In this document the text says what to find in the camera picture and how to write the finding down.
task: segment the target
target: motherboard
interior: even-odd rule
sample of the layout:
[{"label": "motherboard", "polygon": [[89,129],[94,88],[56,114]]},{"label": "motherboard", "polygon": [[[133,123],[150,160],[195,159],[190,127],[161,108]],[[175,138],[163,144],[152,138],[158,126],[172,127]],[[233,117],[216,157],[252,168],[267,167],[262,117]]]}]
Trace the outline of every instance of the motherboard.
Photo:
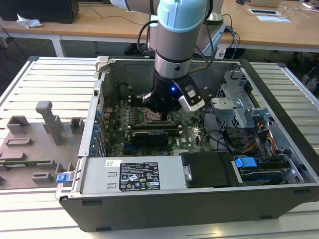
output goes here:
[{"label": "motherboard", "polygon": [[159,113],[131,99],[106,102],[107,156],[167,156],[211,151],[209,138],[202,132],[201,117],[201,112],[188,113],[181,109],[162,121]]}]

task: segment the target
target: paper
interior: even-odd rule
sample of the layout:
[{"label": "paper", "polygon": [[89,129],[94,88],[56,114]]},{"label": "paper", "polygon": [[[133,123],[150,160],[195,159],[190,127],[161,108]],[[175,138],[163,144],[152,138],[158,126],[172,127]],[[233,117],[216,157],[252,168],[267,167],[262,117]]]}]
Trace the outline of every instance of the paper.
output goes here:
[{"label": "paper", "polygon": [[37,19],[29,20],[20,16],[19,14],[17,14],[17,16],[18,16],[18,20],[16,22],[18,23],[19,26],[22,26],[28,29],[30,27],[42,26],[40,20],[37,20]]},{"label": "paper", "polygon": [[279,18],[279,17],[275,17],[275,16],[257,16],[259,18],[259,20],[261,21],[276,21],[276,22],[289,22],[291,23],[291,21],[289,21],[286,18]]}]

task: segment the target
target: red wire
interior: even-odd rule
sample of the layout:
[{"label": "red wire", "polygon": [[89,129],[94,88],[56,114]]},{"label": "red wire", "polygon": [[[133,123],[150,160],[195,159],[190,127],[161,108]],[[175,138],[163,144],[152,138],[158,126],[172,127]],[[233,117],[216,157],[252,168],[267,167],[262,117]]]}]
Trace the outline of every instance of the red wire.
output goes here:
[{"label": "red wire", "polygon": [[246,141],[245,141],[245,148],[246,148],[246,146],[247,146],[247,141],[248,141],[248,139],[251,138],[251,137],[253,137],[253,136],[252,136],[252,135],[251,135],[251,136],[248,136],[248,138],[246,139]]}]

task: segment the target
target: computer case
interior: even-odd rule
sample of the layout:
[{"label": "computer case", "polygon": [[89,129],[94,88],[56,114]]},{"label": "computer case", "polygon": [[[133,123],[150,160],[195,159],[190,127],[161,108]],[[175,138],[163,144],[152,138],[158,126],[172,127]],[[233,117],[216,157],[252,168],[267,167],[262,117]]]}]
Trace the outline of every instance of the computer case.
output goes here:
[{"label": "computer case", "polygon": [[17,13],[28,19],[72,23],[79,12],[77,0],[0,0],[3,20],[16,20]]}]

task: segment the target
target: power supply label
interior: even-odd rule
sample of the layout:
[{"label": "power supply label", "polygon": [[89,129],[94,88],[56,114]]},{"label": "power supply label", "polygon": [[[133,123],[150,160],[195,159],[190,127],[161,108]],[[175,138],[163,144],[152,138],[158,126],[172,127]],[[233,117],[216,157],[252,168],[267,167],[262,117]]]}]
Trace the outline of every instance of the power supply label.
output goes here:
[{"label": "power supply label", "polygon": [[157,162],[121,163],[120,190],[143,191],[160,189],[160,173]]}]

